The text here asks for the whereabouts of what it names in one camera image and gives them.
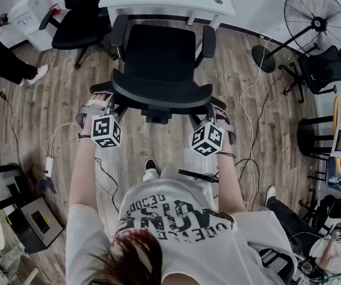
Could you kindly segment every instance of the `black stool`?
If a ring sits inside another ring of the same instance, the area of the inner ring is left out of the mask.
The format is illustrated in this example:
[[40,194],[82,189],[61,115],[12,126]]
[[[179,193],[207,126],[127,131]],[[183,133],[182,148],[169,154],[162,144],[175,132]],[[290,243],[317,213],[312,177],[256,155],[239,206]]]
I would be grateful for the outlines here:
[[317,117],[312,119],[301,119],[297,127],[297,143],[302,155],[309,156],[314,159],[322,159],[321,157],[312,156],[311,154],[322,154],[331,152],[331,147],[315,146],[316,141],[334,140],[333,135],[316,135],[314,132],[314,124],[323,122],[332,122],[332,116]]

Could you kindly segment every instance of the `standing fan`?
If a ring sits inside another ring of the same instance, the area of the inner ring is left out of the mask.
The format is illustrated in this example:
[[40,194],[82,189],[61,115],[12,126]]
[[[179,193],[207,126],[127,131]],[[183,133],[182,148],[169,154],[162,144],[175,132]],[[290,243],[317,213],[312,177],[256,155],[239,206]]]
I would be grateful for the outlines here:
[[261,45],[252,49],[252,57],[263,71],[275,70],[273,55],[292,41],[310,55],[323,53],[332,45],[341,49],[341,5],[337,0],[286,0],[284,17],[292,38],[272,52]]

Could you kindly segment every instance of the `power strip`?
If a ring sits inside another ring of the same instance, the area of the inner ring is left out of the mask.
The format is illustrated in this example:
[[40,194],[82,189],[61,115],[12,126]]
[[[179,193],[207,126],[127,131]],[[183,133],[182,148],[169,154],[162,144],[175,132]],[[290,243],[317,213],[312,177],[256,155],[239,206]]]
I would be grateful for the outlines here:
[[53,165],[54,165],[54,159],[51,157],[46,158],[46,165],[45,165],[45,171],[46,171],[46,176],[51,178],[53,175]]

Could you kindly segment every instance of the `wrist strap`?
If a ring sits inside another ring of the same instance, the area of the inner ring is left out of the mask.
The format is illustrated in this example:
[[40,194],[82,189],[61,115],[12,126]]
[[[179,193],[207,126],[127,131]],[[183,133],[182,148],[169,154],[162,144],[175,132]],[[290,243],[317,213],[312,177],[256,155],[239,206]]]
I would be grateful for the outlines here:
[[82,138],[91,138],[91,135],[81,135],[78,133],[78,139],[81,140]]
[[232,157],[233,159],[236,158],[236,156],[235,156],[233,153],[231,153],[231,152],[219,151],[219,152],[217,152],[217,154],[222,154],[222,155],[230,156],[230,157]]

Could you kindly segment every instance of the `white sneaker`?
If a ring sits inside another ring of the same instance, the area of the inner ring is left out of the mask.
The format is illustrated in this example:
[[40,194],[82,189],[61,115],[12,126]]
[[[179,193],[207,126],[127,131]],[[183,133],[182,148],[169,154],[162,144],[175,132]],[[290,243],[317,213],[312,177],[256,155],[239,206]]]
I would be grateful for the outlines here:
[[276,191],[275,191],[275,187],[271,186],[268,188],[267,190],[267,196],[266,196],[266,206],[267,206],[267,202],[271,197],[276,197]]
[[31,80],[26,79],[26,80],[28,81],[29,84],[34,84],[37,80],[43,78],[45,74],[48,72],[48,70],[49,70],[49,66],[47,64],[43,65],[37,69],[37,75],[33,79]]

